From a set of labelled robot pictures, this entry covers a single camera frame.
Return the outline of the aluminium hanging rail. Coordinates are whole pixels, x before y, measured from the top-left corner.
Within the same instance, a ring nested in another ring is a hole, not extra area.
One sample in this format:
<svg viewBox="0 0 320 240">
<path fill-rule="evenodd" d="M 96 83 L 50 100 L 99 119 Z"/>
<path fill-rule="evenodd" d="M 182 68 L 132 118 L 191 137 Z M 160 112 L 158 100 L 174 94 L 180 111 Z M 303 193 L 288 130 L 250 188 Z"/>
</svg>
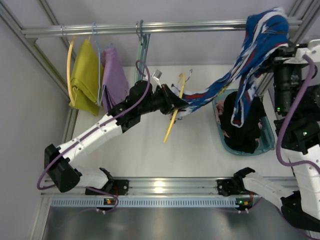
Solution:
<svg viewBox="0 0 320 240">
<path fill-rule="evenodd" d="M 245 19 L 187 22 L 143 22 L 130 24 L 76 24 L 25 27 L 21 33 L 27 39 L 74 37 L 91 35 L 140 35 L 167 33 L 201 33 L 243 31 Z"/>
</svg>

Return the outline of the mustard yellow garment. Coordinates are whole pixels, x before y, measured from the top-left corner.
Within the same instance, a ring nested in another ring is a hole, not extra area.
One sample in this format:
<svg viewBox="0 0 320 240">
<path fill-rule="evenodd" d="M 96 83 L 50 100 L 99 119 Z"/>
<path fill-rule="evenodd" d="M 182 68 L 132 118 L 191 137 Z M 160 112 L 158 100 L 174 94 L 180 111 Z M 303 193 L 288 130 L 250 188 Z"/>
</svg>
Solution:
<svg viewBox="0 0 320 240">
<path fill-rule="evenodd" d="M 97 105 L 98 56 L 89 39 L 85 39 L 80 45 L 70 73 L 75 106 L 70 102 L 69 106 L 97 116 L 100 109 Z"/>
</svg>

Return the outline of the purple garment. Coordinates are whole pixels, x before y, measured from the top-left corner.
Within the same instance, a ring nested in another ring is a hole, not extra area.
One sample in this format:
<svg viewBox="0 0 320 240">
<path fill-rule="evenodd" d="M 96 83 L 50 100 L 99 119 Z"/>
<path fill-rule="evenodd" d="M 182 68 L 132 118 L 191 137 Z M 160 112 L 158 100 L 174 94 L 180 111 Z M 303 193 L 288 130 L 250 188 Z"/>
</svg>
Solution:
<svg viewBox="0 0 320 240">
<path fill-rule="evenodd" d="M 115 105 L 125 100 L 130 87 L 118 51 L 114 46 L 103 50 L 101 60 L 104 67 L 102 106 L 104 112 L 107 113 Z"/>
</svg>

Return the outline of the teal plastic basket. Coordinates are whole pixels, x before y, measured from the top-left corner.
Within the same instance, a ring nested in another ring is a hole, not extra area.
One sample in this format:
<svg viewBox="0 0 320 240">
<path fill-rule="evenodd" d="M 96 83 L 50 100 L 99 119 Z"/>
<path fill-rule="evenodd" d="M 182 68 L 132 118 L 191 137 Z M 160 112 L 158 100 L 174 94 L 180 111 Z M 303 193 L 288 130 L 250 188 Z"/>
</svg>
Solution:
<svg viewBox="0 0 320 240">
<path fill-rule="evenodd" d="M 212 106 L 213 106 L 214 114 L 215 114 L 215 103 L 220 100 L 225 100 L 225 98 L 232 92 L 237 92 L 237 91 L 233 89 L 226 90 L 223 94 L 219 95 L 217 98 L 213 100 Z M 223 147 L 233 155 L 242 156 L 242 157 L 257 156 L 257 155 L 264 154 L 270 150 L 273 150 L 275 147 L 275 137 L 274 137 L 274 133 L 273 133 L 271 124 L 269 122 L 269 119 L 267 117 L 267 114 L 265 117 L 261 118 L 260 120 L 261 136 L 257 141 L 257 147 L 254 153 L 245 153 L 242 151 L 236 151 L 228 147 L 227 144 L 225 143 L 225 135 L 224 135 L 224 131 L 221 129 L 221 124 L 218 124 L 217 120 L 216 120 L 216 124 L 217 124 L 218 133 L 219 133 Z"/>
</svg>

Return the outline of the black garment in basket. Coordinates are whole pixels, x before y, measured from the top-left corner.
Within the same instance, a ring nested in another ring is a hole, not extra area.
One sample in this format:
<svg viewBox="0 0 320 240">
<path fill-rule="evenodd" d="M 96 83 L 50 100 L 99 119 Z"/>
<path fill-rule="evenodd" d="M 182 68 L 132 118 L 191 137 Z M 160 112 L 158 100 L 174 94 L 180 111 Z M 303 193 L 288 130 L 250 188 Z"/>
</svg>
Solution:
<svg viewBox="0 0 320 240">
<path fill-rule="evenodd" d="M 255 97 L 242 127 L 238 128 L 231 124 L 236 96 L 234 91 L 225 98 L 223 110 L 218 116 L 224 141 L 232 150 L 253 154 L 261 136 L 261 118 L 266 116 L 265 109 L 260 99 Z"/>
</svg>

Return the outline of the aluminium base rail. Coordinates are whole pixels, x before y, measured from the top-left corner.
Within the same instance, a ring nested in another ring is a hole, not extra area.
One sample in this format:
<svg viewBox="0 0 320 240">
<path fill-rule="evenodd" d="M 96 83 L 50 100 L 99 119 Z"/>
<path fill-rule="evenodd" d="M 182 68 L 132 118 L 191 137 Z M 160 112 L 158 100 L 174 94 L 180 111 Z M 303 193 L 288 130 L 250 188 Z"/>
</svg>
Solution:
<svg viewBox="0 0 320 240">
<path fill-rule="evenodd" d="M 114 177 L 115 181 L 127 180 L 125 196 L 145 197 L 222 197 L 218 193 L 218 182 L 231 177 Z M 266 177 L 267 180 L 289 190 L 298 190 L 298 183 L 291 177 Z M 42 196 L 84 197 L 85 188 L 75 188 L 61 193 L 56 187 L 41 190 Z"/>
</svg>

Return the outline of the green empty hanger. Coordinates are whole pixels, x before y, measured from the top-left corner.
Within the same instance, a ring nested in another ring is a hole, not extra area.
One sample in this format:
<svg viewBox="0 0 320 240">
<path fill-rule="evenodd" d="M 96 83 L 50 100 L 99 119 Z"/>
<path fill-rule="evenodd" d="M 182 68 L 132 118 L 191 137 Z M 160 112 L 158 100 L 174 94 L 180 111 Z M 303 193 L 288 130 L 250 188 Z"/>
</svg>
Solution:
<svg viewBox="0 0 320 240">
<path fill-rule="evenodd" d="M 137 27 L 137 36 L 138 36 L 138 45 L 137 45 L 137 50 L 136 50 L 136 60 L 140 60 L 141 58 L 141 51 L 142 51 L 142 41 L 143 37 L 141 34 L 140 27 L 143 24 L 143 20 L 141 19 L 139 23 L 136 24 Z M 134 72 L 134 82 L 137 82 L 139 80 L 139 72 L 137 68 L 135 67 L 135 72 Z"/>
</svg>

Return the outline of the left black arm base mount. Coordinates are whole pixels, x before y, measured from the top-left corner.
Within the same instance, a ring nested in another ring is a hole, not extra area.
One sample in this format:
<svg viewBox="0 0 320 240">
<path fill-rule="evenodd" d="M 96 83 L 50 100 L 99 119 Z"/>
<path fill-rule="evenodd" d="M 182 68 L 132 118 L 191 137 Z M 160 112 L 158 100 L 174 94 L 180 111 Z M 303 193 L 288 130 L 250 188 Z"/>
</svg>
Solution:
<svg viewBox="0 0 320 240">
<path fill-rule="evenodd" d="M 85 195 L 104 195 L 105 193 L 114 195 L 114 196 L 125 196 L 129 190 L 130 181 L 127 179 L 112 179 L 109 180 L 101 189 L 93 187 L 93 190 L 86 189 Z"/>
</svg>

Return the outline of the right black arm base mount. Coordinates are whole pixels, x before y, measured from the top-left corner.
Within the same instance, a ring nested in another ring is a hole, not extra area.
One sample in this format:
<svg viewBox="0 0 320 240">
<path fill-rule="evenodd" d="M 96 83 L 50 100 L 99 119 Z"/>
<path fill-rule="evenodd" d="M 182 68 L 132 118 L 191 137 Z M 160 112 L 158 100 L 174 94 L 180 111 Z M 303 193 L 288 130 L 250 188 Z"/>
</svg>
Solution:
<svg viewBox="0 0 320 240">
<path fill-rule="evenodd" d="M 224 197 L 239 195 L 242 192 L 239 183 L 234 178 L 218 179 L 217 191 L 219 195 Z"/>
</svg>

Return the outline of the pink garment in basket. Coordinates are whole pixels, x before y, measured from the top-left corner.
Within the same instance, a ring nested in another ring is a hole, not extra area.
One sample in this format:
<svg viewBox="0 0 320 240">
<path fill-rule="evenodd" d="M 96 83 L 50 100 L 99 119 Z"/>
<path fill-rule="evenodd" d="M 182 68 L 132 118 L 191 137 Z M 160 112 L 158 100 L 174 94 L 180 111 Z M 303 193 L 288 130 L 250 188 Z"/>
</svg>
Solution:
<svg viewBox="0 0 320 240">
<path fill-rule="evenodd" d="M 215 103 L 215 117 L 218 124 L 221 124 L 220 116 L 224 113 L 224 100 L 219 100 Z"/>
</svg>

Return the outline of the yellow hanger with trousers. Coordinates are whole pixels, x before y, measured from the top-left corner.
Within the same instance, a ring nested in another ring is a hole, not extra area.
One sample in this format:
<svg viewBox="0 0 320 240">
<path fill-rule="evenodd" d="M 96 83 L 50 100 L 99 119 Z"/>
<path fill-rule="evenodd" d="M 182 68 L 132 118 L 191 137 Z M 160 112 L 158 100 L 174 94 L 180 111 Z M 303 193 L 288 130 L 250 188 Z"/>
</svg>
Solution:
<svg viewBox="0 0 320 240">
<path fill-rule="evenodd" d="M 179 80 L 178 80 L 178 83 L 180 81 L 182 81 L 182 84 L 181 84 L 181 89 L 180 89 L 180 93 L 179 93 L 179 98 L 181 99 L 182 96 L 183 96 L 183 93 L 184 93 L 184 89 L 185 89 L 185 85 L 186 85 L 186 82 L 190 79 L 190 77 L 192 76 L 192 73 L 193 73 L 193 69 L 191 68 L 189 70 L 189 76 L 186 77 L 186 75 L 184 73 L 181 73 L 179 75 Z M 167 126 L 167 129 L 166 129 L 166 133 L 165 133 L 165 137 L 163 139 L 163 143 L 166 143 L 169 136 L 170 136 L 170 133 L 172 131 L 172 128 L 173 128 L 173 125 L 176 121 L 176 118 L 177 118 L 177 114 L 178 114 L 178 109 L 175 109 L 174 112 L 171 114 L 171 118 L 170 118 L 170 122 L 169 122 L 169 125 Z"/>
</svg>

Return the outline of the blue white patterned trousers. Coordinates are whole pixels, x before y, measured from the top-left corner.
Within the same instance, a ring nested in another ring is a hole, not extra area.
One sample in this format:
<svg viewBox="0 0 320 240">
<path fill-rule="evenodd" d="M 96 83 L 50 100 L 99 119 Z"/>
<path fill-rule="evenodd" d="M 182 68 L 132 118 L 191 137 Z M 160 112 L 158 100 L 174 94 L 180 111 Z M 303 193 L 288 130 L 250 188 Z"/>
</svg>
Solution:
<svg viewBox="0 0 320 240">
<path fill-rule="evenodd" d="M 184 91 L 182 99 L 188 106 L 178 111 L 177 119 L 180 120 L 212 102 L 237 81 L 239 85 L 231 108 L 230 123 L 234 127 L 241 128 L 256 96 L 255 80 L 266 73 L 270 65 L 269 57 L 279 48 L 288 47 L 288 32 L 288 16 L 282 7 L 273 7 L 248 16 L 241 50 L 232 68 L 204 90 Z"/>
</svg>

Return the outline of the aluminium frame post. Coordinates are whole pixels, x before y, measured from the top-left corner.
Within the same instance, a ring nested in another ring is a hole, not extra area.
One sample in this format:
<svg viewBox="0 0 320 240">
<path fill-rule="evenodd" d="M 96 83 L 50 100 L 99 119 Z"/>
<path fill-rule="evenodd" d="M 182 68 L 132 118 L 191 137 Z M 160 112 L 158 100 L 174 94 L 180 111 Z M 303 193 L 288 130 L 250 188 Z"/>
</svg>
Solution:
<svg viewBox="0 0 320 240">
<path fill-rule="evenodd" d="M 265 74 L 263 68 L 271 55 L 289 42 L 298 43 L 305 32 L 320 16 L 318 0 L 295 0 L 293 7 L 286 12 L 283 7 L 275 6 L 261 13 L 249 15 L 246 19 L 245 37 L 239 59 L 245 69 L 256 77 Z"/>
<path fill-rule="evenodd" d="M 49 60 L 49 58 L 37 44 L 37 38 L 27 38 L 23 34 L 23 25 L 4 0 L 0 1 L 0 19 L 17 37 L 17 39 L 31 54 L 35 61 L 48 74 L 49 78 L 56 84 L 59 90 L 65 95 L 65 97 L 68 98 L 68 87 L 66 80 L 61 76 L 53 63 Z"/>
</svg>

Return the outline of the teal blue empty hanger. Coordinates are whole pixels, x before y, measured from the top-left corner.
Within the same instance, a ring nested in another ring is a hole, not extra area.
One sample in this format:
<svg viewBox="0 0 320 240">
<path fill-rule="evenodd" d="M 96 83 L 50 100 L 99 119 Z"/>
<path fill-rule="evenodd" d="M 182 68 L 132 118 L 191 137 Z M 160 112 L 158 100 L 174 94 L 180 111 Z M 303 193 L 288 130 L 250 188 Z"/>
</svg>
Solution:
<svg viewBox="0 0 320 240">
<path fill-rule="evenodd" d="M 139 22 L 139 35 L 141 38 L 140 60 L 146 63 L 151 35 L 143 32 L 143 23 L 144 21 L 141 19 Z"/>
</svg>

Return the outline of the right aluminium frame post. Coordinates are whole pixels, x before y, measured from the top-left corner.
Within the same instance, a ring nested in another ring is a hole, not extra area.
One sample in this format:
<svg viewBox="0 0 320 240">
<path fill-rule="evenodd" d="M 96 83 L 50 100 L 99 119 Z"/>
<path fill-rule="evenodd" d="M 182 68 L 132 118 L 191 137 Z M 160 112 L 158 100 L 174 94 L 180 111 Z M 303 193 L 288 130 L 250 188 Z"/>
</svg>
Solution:
<svg viewBox="0 0 320 240">
<path fill-rule="evenodd" d="M 293 7 L 286 12 L 283 7 L 275 6 L 261 13 L 249 15 L 246 19 L 245 37 L 239 59 L 245 69 L 256 77 L 265 74 L 263 68 L 271 55 L 289 42 L 298 43 L 305 32 L 320 16 L 318 0 L 295 0 Z"/>
</svg>

